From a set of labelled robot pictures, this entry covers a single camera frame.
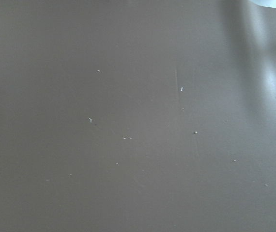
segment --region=scratch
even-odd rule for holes
[[[112,128],[110,128],[110,130],[114,135],[116,135],[116,133],[114,132],[114,130]]]
[[[194,143],[195,143],[195,156],[196,158],[200,157],[199,155],[199,146],[198,146],[198,142],[197,142],[197,139],[194,139]]]
[[[176,97],[177,97],[177,101],[179,103],[179,92],[178,92],[178,70],[177,70],[177,66],[175,66],[175,85],[176,85]]]
[[[138,106],[141,106],[141,103],[138,102],[138,101],[136,100],[136,98],[134,98],[133,96],[131,96],[131,95],[125,93],[125,92],[122,91],[122,90],[120,90],[120,93],[124,94],[124,95],[127,96],[128,98],[131,98]]]
[[[141,184],[135,177],[133,177],[133,180],[142,188],[145,188],[145,185]]]

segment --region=brown surface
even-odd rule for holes
[[[276,9],[0,1],[2,231],[276,232]]]

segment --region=smooth matte surface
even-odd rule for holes
[[[0,0],[2,231],[276,232],[276,9]]]

